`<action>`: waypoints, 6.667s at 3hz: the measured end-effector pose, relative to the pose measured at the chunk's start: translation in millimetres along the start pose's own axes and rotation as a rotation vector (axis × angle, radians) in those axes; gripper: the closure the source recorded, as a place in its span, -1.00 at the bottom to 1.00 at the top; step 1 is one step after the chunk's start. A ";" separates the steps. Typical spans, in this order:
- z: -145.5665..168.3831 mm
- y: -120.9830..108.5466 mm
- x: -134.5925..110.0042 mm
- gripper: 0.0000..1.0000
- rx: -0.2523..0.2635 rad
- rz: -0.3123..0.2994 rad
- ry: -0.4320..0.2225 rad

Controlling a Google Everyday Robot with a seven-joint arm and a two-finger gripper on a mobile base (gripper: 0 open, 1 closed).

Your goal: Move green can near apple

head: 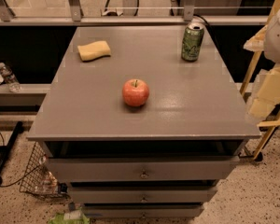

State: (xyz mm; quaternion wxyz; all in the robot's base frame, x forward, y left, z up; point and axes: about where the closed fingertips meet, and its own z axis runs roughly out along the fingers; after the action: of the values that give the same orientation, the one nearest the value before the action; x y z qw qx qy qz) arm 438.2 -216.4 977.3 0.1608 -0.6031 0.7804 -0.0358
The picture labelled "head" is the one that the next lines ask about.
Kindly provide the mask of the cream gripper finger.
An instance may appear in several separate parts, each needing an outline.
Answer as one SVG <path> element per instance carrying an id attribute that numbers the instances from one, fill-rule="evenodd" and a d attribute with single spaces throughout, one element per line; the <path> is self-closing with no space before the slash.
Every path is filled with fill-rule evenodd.
<path id="1" fill-rule="evenodd" d="M 244 49 L 249 51 L 264 51 L 264 42 L 268 26 L 263 26 L 257 33 L 244 43 Z"/>
<path id="2" fill-rule="evenodd" d="M 280 104 L 280 64 L 271 70 L 261 69 L 247 102 L 247 113 L 257 119 L 265 119 Z"/>

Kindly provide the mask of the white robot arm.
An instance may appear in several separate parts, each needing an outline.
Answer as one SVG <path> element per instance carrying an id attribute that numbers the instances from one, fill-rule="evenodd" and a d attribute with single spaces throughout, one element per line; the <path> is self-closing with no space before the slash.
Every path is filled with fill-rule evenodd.
<path id="1" fill-rule="evenodd" d="M 245 42 L 244 49 L 263 51 L 265 58 L 275 63 L 270 71 L 259 73 L 260 83 L 253 88 L 248 100 L 247 113 L 265 119 L 280 104 L 280 9 L 268 25 Z"/>

